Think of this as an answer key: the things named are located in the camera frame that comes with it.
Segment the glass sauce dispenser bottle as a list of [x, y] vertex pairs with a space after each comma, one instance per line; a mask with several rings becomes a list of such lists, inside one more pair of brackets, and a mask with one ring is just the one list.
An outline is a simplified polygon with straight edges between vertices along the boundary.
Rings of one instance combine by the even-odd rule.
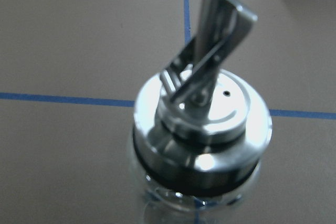
[[229, 223], [272, 134], [259, 93], [221, 64], [257, 15], [202, 0], [198, 30], [140, 89], [128, 140], [137, 223]]

